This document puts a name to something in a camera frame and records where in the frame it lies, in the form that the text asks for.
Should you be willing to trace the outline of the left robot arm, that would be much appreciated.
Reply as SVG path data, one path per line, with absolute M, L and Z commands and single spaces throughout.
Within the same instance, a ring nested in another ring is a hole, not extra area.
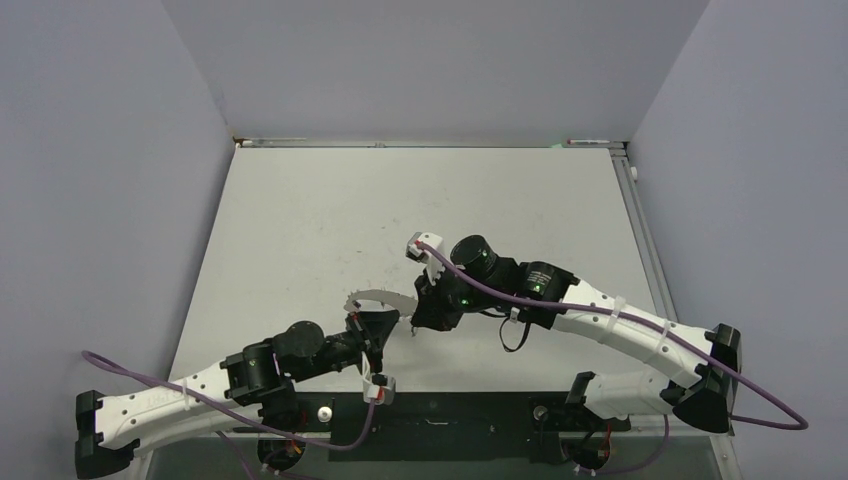
M 128 371 L 93 352 L 91 364 L 145 384 L 139 392 L 76 397 L 74 465 L 80 479 L 102 478 L 130 466 L 143 450 L 173 441 L 248 426 L 263 433 L 315 444 L 341 413 L 334 399 L 301 397 L 300 382 L 355 367 L 371 420 L 389 402 L 394 380 L 382 374 L 383 350 L 401 315 L 396 310 L 354 311 L 342 332 L 327 335 L 303 320 L 287 330 L 172 382 Z

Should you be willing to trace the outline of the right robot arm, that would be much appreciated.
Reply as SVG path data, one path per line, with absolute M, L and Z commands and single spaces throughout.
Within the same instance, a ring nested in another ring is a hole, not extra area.
M 704 329 L 650 314 L 555 265 L 500 256 L 481 235 L 444 255 L 439 236 L 417 233 L 406 255 L 425 266 L 415 281 L 416 328 L 450 331 L 467 314 L 495 310 L 526 328 L 581 336 L 645 365 L 634 373 L 578 374 L 564 403 L 573 425 L 671 414 L 702 431 L 729 431 L 741 371 L 736 328 Z

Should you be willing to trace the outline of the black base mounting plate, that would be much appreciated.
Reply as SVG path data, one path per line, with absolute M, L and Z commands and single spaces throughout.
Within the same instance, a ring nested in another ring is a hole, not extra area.
M 562 392 L 399 393 L 374 412 L 364 443 L 331 451 L 332 462 L 488 461 L 526 459 L 555 465 L 563 447 L 588 447 L 628 420 L 602 420 Z M 353 443 L 368 406 L 358 393 L 305 393 L 265 402 L 262 424 L 305 434 L 327 433 L 333 444 Z

